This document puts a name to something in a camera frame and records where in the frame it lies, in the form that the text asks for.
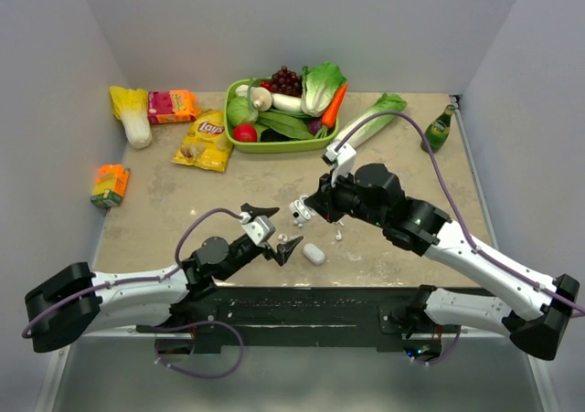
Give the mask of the white earbud charging case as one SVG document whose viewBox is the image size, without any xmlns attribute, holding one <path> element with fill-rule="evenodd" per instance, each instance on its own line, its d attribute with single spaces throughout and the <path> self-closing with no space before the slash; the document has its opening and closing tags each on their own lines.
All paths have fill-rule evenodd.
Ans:
<svg viewBox="0 0 585 412">
<path fill-rule="evenodd" d="M 300 195 L 299 198 L 293 200 L 289 204 L 289 211 L 292 215 L 292 223 L 294 220 L 296 220 L 306 224 L 312 219 L 312 217 L 316 216 L 316 212 L 312 210 L 307 204 L 305 204 L 305 200 L 307 198 L 308 195 Z"/>
</svg>

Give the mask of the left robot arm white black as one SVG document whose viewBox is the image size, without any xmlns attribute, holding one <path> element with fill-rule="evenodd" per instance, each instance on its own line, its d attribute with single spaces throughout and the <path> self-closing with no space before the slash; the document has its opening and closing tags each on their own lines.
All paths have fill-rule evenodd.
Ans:
<svg viewBox="0 0 585 412">
<path fill-rule="evenodd" d="M 238 213 L 224 209 L 243 231 L 232 242 L 207 238 L 186 259 L 172 266 L 134 273 L 94 271 L 85 262 L 68 265 L 25 296 L 28 324 L 21 333 L 37 353 L 56 351 L 87 333 L 125 326 L 156 331 L 183 330 L 189 321 L 187 302 L 200 301 L 258 257 L 283 266 L 302 238 L 272 246 L 277 208 L 245 204 Z"/>
</svg>

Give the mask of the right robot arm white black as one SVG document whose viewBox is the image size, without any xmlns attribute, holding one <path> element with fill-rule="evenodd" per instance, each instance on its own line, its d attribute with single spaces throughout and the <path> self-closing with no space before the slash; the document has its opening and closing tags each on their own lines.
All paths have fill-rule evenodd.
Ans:
<svg viewBox="0 0 585 412">
<path fill-rule="evenodd" d="M 422 287 L 407 310 L 413 330 L 469 326 L 501 334 L 538 359 L 556 357 L 580 290 L 570 275 L 542 274 L 465 234 L 446 212 L 407 196 L 384 164 L 367 164 L 338 179 L 324 174 L 304 203 L 329 223 L 349 216 L 379 227 L 393 246 L 454 269 L 488 292 Z"/>
</svg>

